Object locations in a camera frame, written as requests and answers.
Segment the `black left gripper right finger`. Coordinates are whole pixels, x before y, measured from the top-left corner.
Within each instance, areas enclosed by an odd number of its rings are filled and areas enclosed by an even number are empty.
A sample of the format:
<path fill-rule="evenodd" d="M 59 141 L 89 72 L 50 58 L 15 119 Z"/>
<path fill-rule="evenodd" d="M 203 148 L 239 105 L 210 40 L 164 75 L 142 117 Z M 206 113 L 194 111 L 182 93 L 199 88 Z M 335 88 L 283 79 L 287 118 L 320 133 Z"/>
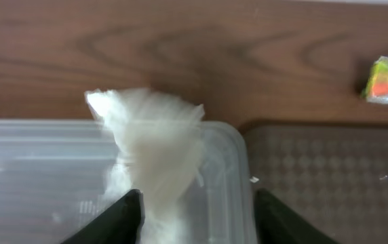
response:
<path fill-rule="evenodd" d="M 264 188 L 254 194 L 254 219 L 260 244 L 338 244 Z"/>

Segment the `white tissue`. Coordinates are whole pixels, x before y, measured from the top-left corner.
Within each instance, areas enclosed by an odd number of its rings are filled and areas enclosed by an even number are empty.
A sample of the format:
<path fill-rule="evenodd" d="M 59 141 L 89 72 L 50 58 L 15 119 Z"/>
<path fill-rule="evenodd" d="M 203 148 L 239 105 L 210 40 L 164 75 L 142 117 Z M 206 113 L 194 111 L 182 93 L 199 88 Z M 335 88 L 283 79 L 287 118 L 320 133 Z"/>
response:
<path fill-rule="evenodd" d="M 182 197 L 203 162 L 203 106 L 147 88 L 97 89 L 85 100 L 119 149 L 104 196 L 114 201 L 129 190 L 142 193 L 141 243 L 189 243 Z"/>

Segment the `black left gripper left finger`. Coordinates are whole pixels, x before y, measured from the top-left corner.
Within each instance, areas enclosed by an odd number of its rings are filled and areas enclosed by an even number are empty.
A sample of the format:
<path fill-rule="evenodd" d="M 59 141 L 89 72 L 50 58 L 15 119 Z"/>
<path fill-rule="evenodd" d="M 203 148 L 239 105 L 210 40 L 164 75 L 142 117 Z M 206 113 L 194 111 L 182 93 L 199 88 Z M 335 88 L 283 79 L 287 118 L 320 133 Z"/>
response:
<path fill-rule="evenodd" d="M 62 244 L 137 244 L 144 223 L 142 193 L 129 190 Z"/>

